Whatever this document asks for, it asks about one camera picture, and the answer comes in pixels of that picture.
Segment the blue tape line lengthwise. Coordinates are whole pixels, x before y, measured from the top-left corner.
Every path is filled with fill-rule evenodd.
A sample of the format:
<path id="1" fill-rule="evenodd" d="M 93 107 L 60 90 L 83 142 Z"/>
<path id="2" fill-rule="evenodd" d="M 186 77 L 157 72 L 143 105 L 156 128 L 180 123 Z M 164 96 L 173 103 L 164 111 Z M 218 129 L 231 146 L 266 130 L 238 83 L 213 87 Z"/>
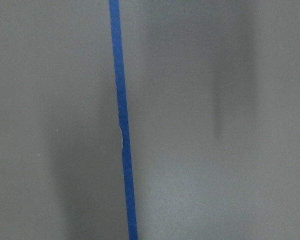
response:
<path id="1" fill-rule="evenodd" d="M 126 95 L 125 66 L 121 33 L 120 2 L 109 1 L 110 29 L 114 62 L 119 127 L 122 135 L 122 167 L 127 213 L 128 237 L 138 240 L 129 116 Z"/>

